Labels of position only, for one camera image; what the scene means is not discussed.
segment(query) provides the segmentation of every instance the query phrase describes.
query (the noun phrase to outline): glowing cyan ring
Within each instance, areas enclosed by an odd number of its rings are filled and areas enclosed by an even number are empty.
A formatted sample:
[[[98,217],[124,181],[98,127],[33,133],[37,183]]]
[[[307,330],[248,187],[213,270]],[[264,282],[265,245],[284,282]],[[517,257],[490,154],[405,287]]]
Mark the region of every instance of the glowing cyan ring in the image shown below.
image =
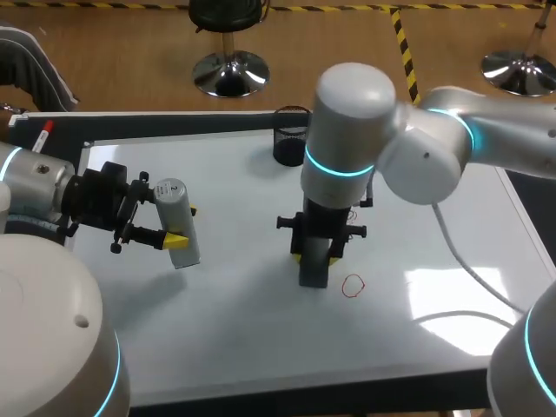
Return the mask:
[[[466,123],[465,120],[463,120],[461,117],[458,116],[458,114],[455,111],[451,111],[451,110],[441,110],[441,109],[427,109],[428,111],[433,111],[434,113],[442,113],[443,115],[448,115],[453,117],[455,120],[457,120],[458,122],[461,123],[461,125],[466,128],[467,133],[469,134],[469,137],[471,138],[471,151],[475,151],[475,136],[473,134],[473,132],[471,131],[471,128],[469,127],[469,125]]]
[[[120,341],[118,340],[118,335],[116,334],[116,332],[114,332],[114,336],[116,337],[116,346],[117,346],[117,349],[118,349],[118,365],[116,367],[116,375],[114,375],[114,381],[112,382],[112,387],[110,387],[110,390],[108,391],[108,395],[106,395],[106,399],[104,400],[103,404],[101,405],[101,407],[98,409],[98,411],[96,412],[96,414],[93,417],[100,417],[101,413],[104,411],[104,408],[106,408],[106,405],[110,401],[110,397],[114,393],[114,389],[116,388],[116,384],[118,382],[118,376],[120,374],[120,362],[122,360],[122,354],[120,352]]]
[[[371,169],[374,168],[374,165],[371,165],[370,167],[367,167],[365,169],[362,169],[361,171],[355,171],[355,172],[340,172],[340,171],[334,171],[333,169],[327,168],[324,165],[320,165],[312,156],[311,154],[309,154],[309,149],[306,146],[305,147],[305,155],[307,155],[307,158],[309,161],[311,161],[313,163],[313,165],[320,169],[321,171],[326,172],[327,174],[330,175],[336,175],[336,176],[344,176],[344,177],[350,177],[350,176],[358,176],[358,175],[363,175],[366,174],[367,172],[369,172]]]
[[[14,156],[16,155],[17,152],[19,152],[21,150],[21,148],[15,148],[13,149],[10,154],[8,155],[8,157],[6,158],[6,160],[3,162],[3,166],[2,169],[0,169],[0,181],[3,181],[4,176],[6,175],[6,171],[8,170],[8,166],[10,165],[10,162],[12,159],[14,159]]]
[[[553,402],[553,405],[556,406],[556,396],[553,394],[552,390],[546,384],[544,378],[540,374],[539,369],[537,368],[537,364],[533,358],[533,352],[531,351],[531,344],[529,343],[529,321],[531,320],[531,313],[533,312],[534,306],[529,310],[529,315],[527,316],[527,320],[525,322],[525,350],[527,352],[527,359],[529,360],[529,366],[537,379],[542,390],[545,392],[546,396]]]

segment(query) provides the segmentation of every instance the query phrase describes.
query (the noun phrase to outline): white tabletop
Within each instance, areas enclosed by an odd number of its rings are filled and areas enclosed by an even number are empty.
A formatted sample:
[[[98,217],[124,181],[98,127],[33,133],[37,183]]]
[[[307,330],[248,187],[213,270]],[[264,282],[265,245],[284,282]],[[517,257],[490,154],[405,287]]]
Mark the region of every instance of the white tabletop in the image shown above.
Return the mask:
[[[132,403],[144,405],[336,382],[486,367],[515,314],[451,256],[430,207],[396,197],[380,175],[374,207],[354,208],[355,237],[330,269],[327,289],[298,285],[291,230],[276,216],[301,210],[299,168],[274,161],[270,131],[97,142],[82,163],[112,161],[151,182],[182,179],[199,209],[201,264],[174,270],[169,255],[132,243],[109,252],[111,234],[83,227],[75,254],[98,279],[120,335]],[[491,285],[527,308],[556,276],[502,170],[472,165],[441,205],[454,243]],[[136,225],[160,228],[156,208]],[[347,275],[366,287],[341,292]],[[355,277],[346,293],[360,287]]]

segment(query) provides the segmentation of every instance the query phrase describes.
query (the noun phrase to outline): red wire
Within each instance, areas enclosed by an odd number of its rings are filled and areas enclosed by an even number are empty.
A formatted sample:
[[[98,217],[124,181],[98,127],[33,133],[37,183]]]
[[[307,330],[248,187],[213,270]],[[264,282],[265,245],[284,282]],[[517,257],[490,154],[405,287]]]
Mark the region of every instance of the red wire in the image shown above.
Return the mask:
[[[349,215],[347,216],[347,224],[354,224],[355,221],[357,220],[357,212],[350,210],[349,211]]]
[[[353,295],[347,295],[347,294],[346,294],[346,289],[345,289],[345,287],[346,287],[346,282],[348,282],[348,278],[349,278],[350,276],[356,276],[357,278],[359,278],[359,281],[361,281],[361,284],[362,284],[362,285],[361,285],[361,289],[360,289],[359,291],[357,291],[357,292],[356,292],[355,294],[353,294]],[[355,298],[357,295],[361,294],[361,291],[363,291],[363,289],[365,289],[365,282],[364,282],[363,279],[362,279],[360,276],[358,276],[357,274],[350,274],[350,275],[348,275],[348,276],[344,279],[344,282],[341,284],[341,293],[344,294],[344,297],[346,297],[346,298]]]

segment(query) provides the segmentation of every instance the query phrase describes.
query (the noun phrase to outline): chrome stool base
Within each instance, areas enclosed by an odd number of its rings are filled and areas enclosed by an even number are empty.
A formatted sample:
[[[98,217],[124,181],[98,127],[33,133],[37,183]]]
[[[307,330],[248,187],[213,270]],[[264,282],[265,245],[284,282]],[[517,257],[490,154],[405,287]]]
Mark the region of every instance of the chrome stool base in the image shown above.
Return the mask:
[[[542,56],[494,52],[483,58],[481,69],[494,87],[518,96],[547,96],[556,90],[556,68]]]
[[[267,64],[255,54],[237,50],[228,61],[224,54],[205,56],[193,68],[198,89],[216,97],[243,97],[262,89],[270,79]]]

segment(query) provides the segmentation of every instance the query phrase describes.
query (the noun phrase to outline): stool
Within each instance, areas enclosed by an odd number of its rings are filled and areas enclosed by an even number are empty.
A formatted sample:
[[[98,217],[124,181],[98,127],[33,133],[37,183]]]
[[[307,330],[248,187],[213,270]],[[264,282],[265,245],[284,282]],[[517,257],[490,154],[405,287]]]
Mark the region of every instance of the stool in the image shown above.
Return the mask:
[[[483,58],[483,76],[494,87],[518,96],[546,96],[556,90],[556,68],[536,55],[546,20],[556,0],[548,0],[523,51],[502,50]]]
[[[222,33],[223,44],[222,52],[205,56],[193,68],[197,88],[211,96],[242,97],[268,83],[267,64],[255,54],[234,48],[234,32],[259,23],[262,9],[261,0],[190,0],[189,18],[197,31]]]

